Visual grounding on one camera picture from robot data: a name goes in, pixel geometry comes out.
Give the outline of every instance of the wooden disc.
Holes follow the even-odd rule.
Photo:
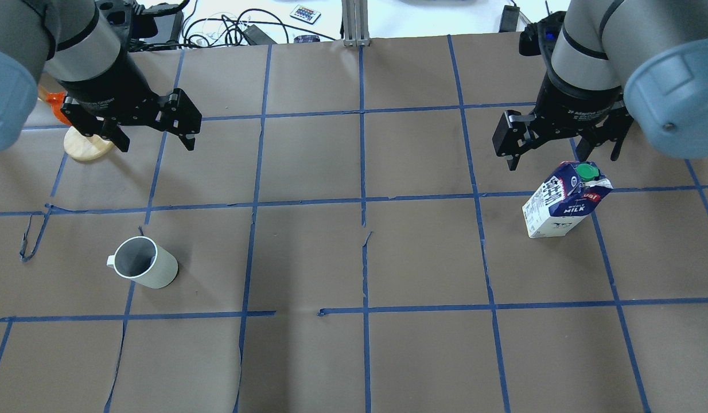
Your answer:
[[[115,144],[105,141],[97,134],[90,138],[83,136],[73,126],[68,129],[65,138],[63,138],[63,149],[69,157],[79,162],[99,159],[114,147]]]

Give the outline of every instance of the orange object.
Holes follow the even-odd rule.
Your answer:
[[[45,102],[50,105],[50,109],[53,110],[53,116],[55,116],[56,119],[60,120],[61,123],[71,126],[71,122],[69,122],[66,116],[61,112],[64,97],[66,97],[66,92],[48,93],[45,96]]]

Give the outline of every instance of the metal post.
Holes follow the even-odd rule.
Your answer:
[[[341,0],[341,17],[344,21],[344,45],[369,45],[367,0]]]

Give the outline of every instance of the blue tape grid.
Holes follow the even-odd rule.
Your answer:
[[[160,149],[158,153],[157,163],[155,163],[154,178],[152,186],[150,188],[149,201],[147,202],[147,207],[138,208],[124,208],[124,209],[85,209],[85,210],[69,210],[57,207],[52,204],[47,204],[47,212],[42,211],[18,211],[18,212],[0,212],[0,217],[2,216],[26,216],[26,215],[44,215],[44,225],[40,230],[38,238],[36,240],[36,248],[40,243],[42,238],[42,233],[44,233],[45,226],[48,223],[48,218],[50,214],[55,215],[66,215],[66,214],[115,214],[115,213],[131,213],[131,212],[144,212],[145,213],[145,223],[149,223],[150,214],[154,211],[165,211],[165,210],[176,210],[176,209],[216,209],[216,208],[238,208],[238,207],[249,207],[252,208],[252,223],[250,230],[250,241],[248,245],[247,253],[247,270],[246,270],[246,285],[244,286],[244,301],[242,304],[242,311],[219,311],[219,312],[205,312],[205,313],[181,313],[181,314],[129,314],[129,309],[131,308],[131,300],[134,290],[134,283],[131,284],[130,290],[128,292],[128,301],[126,304],[125,314],[100,314],[100,315],[76,315],[76,316],[45,316],[45,317],[0,317],[0,322],[5,322],[7,325],[5,327],[5,334],[3,335],[2,344],[0,345],[0,361],[2,360],[3,351],[7,345],[7,341],[10,335],[10,330],[15,322],[57,322],[57,321],[123,321],[123,336],[126,332],[126,325],[128,321],[131,320],[162,320],[162,319],[192,319],[192,318],[216,318],[216,317],[240,317],[241,326],[239,334],[239,353],[240,358],[244,351],[244,333],[246,332],[246,321],[247,317],[272,317],[274,311],[248,311],[248,301],[249,301],[249,288],[251,280],[251,265],[252,265],[252,252],[254,251],[254,232],[255,232],[255,220],[257,209],[259,207],[278,207],[278,206],[289,206],[289,205],[309,205],[309,204],[349,204],[349,203],[361,203],[362,204],[362,225],[365,225],[365,209],[367,208],[368,202],[385,202],[385,201],[417,201],[417,200],[435,200],[435,199],[459,199],[459,198],[472,198],[474,199],[474,207],[477,214],[477,225],[480,233],[480,246],[481,253],[484,262],[484,272],[485,281],[488,289],[489,304],[462,304],[462,305],[435,305],[435,306],[382,306],[382,307],[369,307],[369,297],[368,297],[368,269],[367,269],[367,241],[365,241],[362,246],[362,261],[363,261],[363,290],[364,290],[364,300],[362,307],[355,308],[336,308],[336,309],[321,309],[319,316],[325,316],[327,314],[362,314],[364,317],[364,367],[365,367],[365,405],[367,406],[367,412],[369,413],[372,409],[371,406],[371,385],[370,385],[370,365],[369,365],[369,313],[378,312],[410,312],[410,311],[490,311],[493,319],[493,334],[495,340],[496,348],[496,358],[499,368],[501,391],[503,392],[503,403],[504,410],[509,413],[509,393],[507,387],[507,380],[504,373],[504,361],[503,355],[501,354],[501,343],[499,339],[499,324],[497,321],[497,311],[499,309],[548,309],[548,308],[578,308],[578,307],[596,307],[596,306],[614,306],[617,309],[618,316],[621,322],[622,331],[624,334],[625,341],[627,343],[627,351],[629,353],[630,361],[632,363],[632,369],[635,373],[635,379],[637,381],[638,391],[640,392],[640,397],[643,402],[643,408],[645,411],[650,411],[650,407],[647,402],[647,398],[643,389],[642,379],[640,376],[639,369],[637,368],[637,361],[635,359],[634,351],[632,349],[632,342],[629,336],[629,330],[627,329],[627,324],[624,321],[624,312],[622,311],[623,306],[644,306],[644,305],[669,305],[669,304],[699,304],[708,303],[708,297],[697,297],[697,298],[667,298],[667,299],[646,299],[646,300],[621,300],[619,298],[616,285],[614,285],[613,273],[611,266],[609,264],[609,256],[606,254],[606,248],[604,246],[603,237],[601,236],[601,227],[598,223],[598,219],[595,215],[592,216],[594,226],[596,229],[596,235],[598,243],[600,244],[600,249],[602,257],[604,258],[604,264],[606,266],[606,271],[608,272],[609,284],[611,285],[613,292],[612,301],[576,301],[576,302],[546,302],[546,303],[495,303],[493,297],[493,291],[491,288],[491,283],[489,281],[488,272],[488,262],[485,255],[485,236],[483,231],[482,219],[481,219],[481,206],[480,199],[488,197],[509,197],[509,196],[530,196],[532,192],[528,191],[515,191],[515,192],[496,192],[496,193],[480,193],[477,187],[477,181],[474,175],[474,167],[472,161],[472,153],[469,143],[469,131],[468,125],[466,123],[466,109],[477,109],[486,107],[521,107],[521,106],[531,106],[535,102],[504,102],[504,103],[494,103],[494,104],[464,104],[464,97],[462,97],[461,79],[458,74],[456,53],[454,52],[453,40],[451,36],[448,36],[449,53],[451,55],[451,60],[454,70],[454,80],[456,81],[457,92],[459,97],[459,105],[445,105],[445,106],[433,106],[433,107],[399,107],[399,108],[380,108],[380,109],[365,109],[364,105],[364,49],[359,49],[359,92],[360,92],[360,104],[358,110],[349,111],[325,111],[325,112],[300,112],[300,113],[281,113],[281,114],[267,114],[267,89],[270,78],[270,60],[272,49],[268,46],[267,50],[267,62],[265,69],[265,83],[264,83],[264,96],[262,113],[260,115],[237,115],[237,116],[217,116],[204,118],[203,121],[216,121],[216,120],[237,120],[237,119],[260,119],[260,140],[258,148],[258,161],[257,161],[257,171],[255,175],[255,196],[254,201],[251,203],[238,203],[238,204],[194,204],[194,205],[166,205],[166,206],[154,206],[153,198],[155,192],[155,186],[157,186],[158,175],[160,174],[160,166],[162,163],[162,156],[165,149],[165,142],[167,141],[167,133],[162,136],[162,141],[160,144]],[[176,79],[174,82],[174,87],[178,86],[178,81],[181,74],[181,68],[183,65],[185,52],[181,51],[181,56],[178,62],[178,69],[176,71]],[[461,113],[462,120],[462,131],[464,132],[464,145],[466,146],[466,157],[467,163],[469,164],[469,177],[472,180],[473,193],[465,194],[446,194],[446,195],[431,195],[431,196],[396,196],[396,197],[367,197],[365,193],[365,114],[368,113],[386,113],[386,112],[419,112],[419,111],[433,111],[433,110],[459,110]],[[259,201],[259,178],[260,178],[260,167],[262,167],[262,149],[264,141],[264,122],[266,118],[288,118],[288,117],[304,117],[304,116],[328,116],[328,115],[360,115],[360,151],[361,151],[361,197],[360,198],[333,198],[333,199],[307,199],[299,201],[273,201],[273,202],[260,202]],[[63,125],[54,126],[29,126],[25,127],[24,130],[39,130],[39,129],[55,129],[55,128],[67,128]],[[575,143],[571,140],[571,144],[575,149]],[[50,196],[55,196],[60,183],[60,178],[63,174],[65,168],[67,156],[63,155],[60,163],[60,167],[57,172],[55,183],[53,184],[52,191],[50,191]],[[686,161],[687,168],[690,175],[693,178],[694,185],[687,186],[650,186],[649,188],[616,188],[614,192],[616,193],[634,193],[634,192],[660,192],[660,191],[685,191],[685,190],[696,190],[698,191],[703,206],[706,208],[708,214],[708,199],[706,199],[705,191],[708,190],[708,185],[701,185],[698,177],[693,170],[693,166],[689,161]],[[112,393],[110,393],[110,398],[108,398],[107,406],[105,411],[111,405]],[[239,392],[237,392],[236,403],[234,411],[238,410],[239,405]]]

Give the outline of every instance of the white floor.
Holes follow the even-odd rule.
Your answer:
[[[139,0],[144,5],[180,0]],[[567,10],[571,0],[548,0],[551,11]],[[547,16],[544,0],[516,0],[530,21],[539,21]],[[499,30],[499,19],[504,5],[509,0],[369,0],[370,37],[420,37],[443,34],[492,33]],[[186,7],[190,13],[194,3]],[[321,17],[315,24],[307,24],[291,18],[289,13],[302,5],[320,11]],[[197,10],[192,20],[219,17],[221,13],[239,15],[244,10],[260,8],[275,13],[285,24],[304,27],[338,39],[341,28],[341,2],[338,0],[197,0]],[[250,11],[242,16],[254,21],[274,21],[269,15]],[[214,33],[220,29],[217,22],[205,24],[201,33]],[[276,42],[285,42],[283,31],[275,26],[263,28]],[[306,34],[292,29],[289,36]]]

